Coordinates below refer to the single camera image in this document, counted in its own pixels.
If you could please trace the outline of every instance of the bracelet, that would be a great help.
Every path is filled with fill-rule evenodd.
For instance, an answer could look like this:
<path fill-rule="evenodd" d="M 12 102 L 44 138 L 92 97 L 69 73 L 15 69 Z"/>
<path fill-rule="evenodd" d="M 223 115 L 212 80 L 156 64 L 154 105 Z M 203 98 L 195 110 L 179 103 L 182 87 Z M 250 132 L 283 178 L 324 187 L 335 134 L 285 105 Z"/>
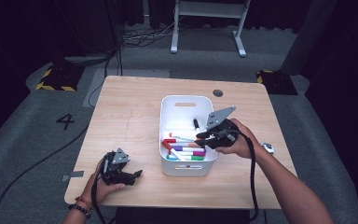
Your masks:
<path fill-rule="evenodd" d="M 77 198 L 75 198 L 75 200 L 76 200 L 77 202 L 82 202 L 82 203 L 85 203 L 86 205 L 90 206 L 90 207 L 91 207 L 91 209 L 93 208 L 93 207 L 92 207 L 92 203 L 87 202 L 87 201 L 86 201 L 86 200 L 84 200 L 81 196 L 78 196 Z"/>
<path fill-rule="evenodd" d="M 91 218 L 91 214 L 90 214 L 89 211 L 87 211 L 86 209 L 82 208 L 81 206 L 79 206 L 79 205 L 77 205 L 77 204 L 75 204 L 75 203 L 69 205 L 68 208 L 69 208 L 69 210 L 72 210 L 72 209 L 75 208 L 75 209 L 77 209 L 78 211 L 84 213 L 84 215 L 86 215 L 86 218 L 87 218 L 87 219 Z"/>

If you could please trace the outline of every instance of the wooden table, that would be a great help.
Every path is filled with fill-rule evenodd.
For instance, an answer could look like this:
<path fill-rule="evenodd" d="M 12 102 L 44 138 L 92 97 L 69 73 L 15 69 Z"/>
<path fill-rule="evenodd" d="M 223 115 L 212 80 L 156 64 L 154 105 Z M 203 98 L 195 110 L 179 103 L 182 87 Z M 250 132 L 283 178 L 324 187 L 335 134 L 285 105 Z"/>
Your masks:
<path fill-rule="evenodd" d="M 223 92 L 222 97 L 213 95 Z M 121 147 L 131 161 L 123 169 L 144 170 L 133 186 L 109 195 L 103 202 L 114 206 L 252 209 L 251 161 L 237 155 L 220 154 L 211 171 L 201 177 L 174 177 L 162 173 L 159 154 L 159 119 L 162 99 L 167 95 L 202 95 L 213 109 L 232 105 L 229 118 L 239 119 L 258 141 L 269 142 L 274 156 L 296 174 L 282 131 L 265 87 L 257 83 L 223 82 L 153 77 L 107 77 L 95 107 L 65 201 L 80 195 L 98 161 Z M 255 191 L 261 209 L 280 209 L 271 185 L 258 166 Z"/>

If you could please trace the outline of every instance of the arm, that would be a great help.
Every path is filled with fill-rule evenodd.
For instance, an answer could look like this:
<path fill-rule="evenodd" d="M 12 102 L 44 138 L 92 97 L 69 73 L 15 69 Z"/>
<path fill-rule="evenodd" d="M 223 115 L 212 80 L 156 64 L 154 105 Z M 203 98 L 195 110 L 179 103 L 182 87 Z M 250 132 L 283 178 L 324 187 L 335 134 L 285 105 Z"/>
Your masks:
<path fill-rule="evenodd" d="M 254 143 L 255 161 L 266 175 L 290 223 L 334 223 L 323 202 L 311 189 L 262 148 L 247 127 L 236 119 L 231 121 Z M 216 151 L 251 158 L 250 150 L 241 136 L 233 146 L 218 147 Z"/>
<path fill-rule="evenodd" d="M 87 182 L 87 185 L 83 190 L 83 193 L 80 195 L 84 203 L 81 201 L 76 202 L 77 205 L 81 206 L 82 208 L 86 209 L 89 212 L 92 209 L 91 189 L 94 183 L 95 176 L 98 175 L 98 168 L 100 167 L 100 164 L 101 162 L 98 163 L 97 170 L 95 171 L 95 173 L 89 177 L 89 181 Z M 100 178 L 98 180 L 98 188 L 97 188 L 97 195 L 96 195 L 97 203 L 102 202 L 108 194 L 123 189 L 124 187 L 126 187 L 124 184 L 106 185 L 105 182 Z M 87 218 L 84 213 L 80 212 L 77 209 L 71 209 L 68 215 L 66 216 L 65 220 L 63 221 L 63 224 L 86 223 L 86 220 Z"/>

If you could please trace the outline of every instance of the hand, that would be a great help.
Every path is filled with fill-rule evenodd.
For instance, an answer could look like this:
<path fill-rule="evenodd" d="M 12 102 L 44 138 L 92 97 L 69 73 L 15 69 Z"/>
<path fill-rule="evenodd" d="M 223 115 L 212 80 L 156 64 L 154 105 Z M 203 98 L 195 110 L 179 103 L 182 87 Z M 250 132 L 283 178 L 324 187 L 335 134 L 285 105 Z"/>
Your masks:
<path fill-rule="evenodd" d="M 238 126 L 238 128 L 242 133 L 244 133 L 252 140 L 255 150 L 257 147 L 260 147 L 260 144 L 257 142 L 255 135 L 248 127 L 241 124 L 237 119 L 231 119 L 231 121 Z M 235 141 L 235 143 L 231 147 L 217 147 L 215 150 L 223 154 L 235 153 L 240 157 L 251 159 L 251 152 L 248 147 L 248 144 L 246 143 L 245 139 L 241 135 L 238 136 L 237 141 Z"/>
<path fill-rule="evenodd" d="M 89 177 L 89 181 L 87 182 L 86 187 L 83 190 L 83 193 L 81 194 L 81 197 L 83 199 L 85 199 L 88 202 L 92 202 L 91 200 L 91 189 L 92 189 L 92 185 L 94 184 L 94 179 L 95 176 L 100 176 L 99 172 L 99 168 L 101 166 L 101 163 L 103 162 L 103 159 L 100 160 L 100 162 L 98 162 L 97 168 L 95 170 L 95 173 L 92 174 Z M 109 195 L 110 193 L 113 193 L 115 191 L 118 191 L 120 189 L 124 189 L 126 187 L 125 184 L 113 184 L 113 185 L 107 185 L 102 178 L 98 179 L 98 186 L 97 186 L 97 195 L 96 195 L 96 200 L 97 203 L 102 202 L 107 195 Z"/>

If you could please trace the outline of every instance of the white basket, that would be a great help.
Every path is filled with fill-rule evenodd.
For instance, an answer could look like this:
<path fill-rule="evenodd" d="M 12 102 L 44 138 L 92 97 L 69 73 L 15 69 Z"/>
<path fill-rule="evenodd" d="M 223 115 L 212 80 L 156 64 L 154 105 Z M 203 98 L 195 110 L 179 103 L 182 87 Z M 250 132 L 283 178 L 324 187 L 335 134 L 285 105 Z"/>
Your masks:
<path fill-rule="evenodd" d="M 200 125 L 200 130 L 205 132 L 207 118 L 213 112 L 210 99 L 204 96 L 170 95 L 161 102 L 159 124 L 159 152 L 161 155 L 162 171 L 171 176 L 203 176 L 207 175 L 217 159 L 218 153 L 206 147 L 204 161 L 170 161 L 166 159 L 169 150 L 161 142 L 169 138 L 169 133 L 194 133 L 193 119 Z"/>

